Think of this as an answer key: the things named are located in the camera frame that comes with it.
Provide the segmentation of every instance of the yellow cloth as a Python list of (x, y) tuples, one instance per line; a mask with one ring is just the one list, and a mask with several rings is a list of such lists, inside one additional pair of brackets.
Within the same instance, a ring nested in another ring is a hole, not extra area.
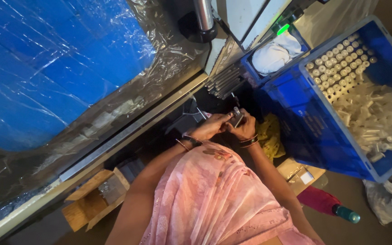
[(265, 116), (264, 123), (256, 123), (255, 130), (258, 133), (258, 142), (270, 160), (285, 155), (284, 146), (280, 142), (279, 120), (274, 114)]

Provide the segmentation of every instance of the pink floral fabric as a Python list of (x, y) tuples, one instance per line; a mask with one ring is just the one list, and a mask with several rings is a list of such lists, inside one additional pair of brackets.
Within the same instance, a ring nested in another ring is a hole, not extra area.
[(140, 244), (257, 245), (275, 236), (283, 245), (315, 244), (236, 153), (204, 142), (166, 169)]

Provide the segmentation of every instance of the red cloth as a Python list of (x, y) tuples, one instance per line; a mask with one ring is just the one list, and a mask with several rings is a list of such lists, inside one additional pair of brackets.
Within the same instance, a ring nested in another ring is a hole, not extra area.
[(300, 193), (297, 198), (300, 203), (307, 205), (320, 213), (332, 216), (335, 216), (335, 214), (332, 213), (332, 207), (336, 204), (341, 205), (340, 200), (336, 197), (313, 186), (308, 186), (308, 188)]

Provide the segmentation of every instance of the cardboard box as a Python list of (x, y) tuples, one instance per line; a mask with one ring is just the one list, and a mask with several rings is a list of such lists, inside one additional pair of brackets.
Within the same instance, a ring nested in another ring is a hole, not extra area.
[(63, 215), (73, 231), (86, 224), (88, 231), (124, 201), (128, 189), (129, 182), (117, 168), (101, 170), (66, 198), (74, 202), (63, 208)]
[(277, 170), (288, 181), (296, 196), (326, 172), (318, 167), (300, 164), (292, 157), (281, 163)]

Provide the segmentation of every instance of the woman's left hand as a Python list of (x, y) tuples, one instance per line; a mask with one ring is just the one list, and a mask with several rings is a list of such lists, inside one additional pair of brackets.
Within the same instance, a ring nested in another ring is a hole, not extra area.
[(195, 137), (198, 140), (209, 140), (215, 134), (224, 132), (226, 130), (222, 125), (232, 117), (232, 113), (229, 114), (213, 114), (207, 119), (199, 128), (193, 131), (190, 136)]

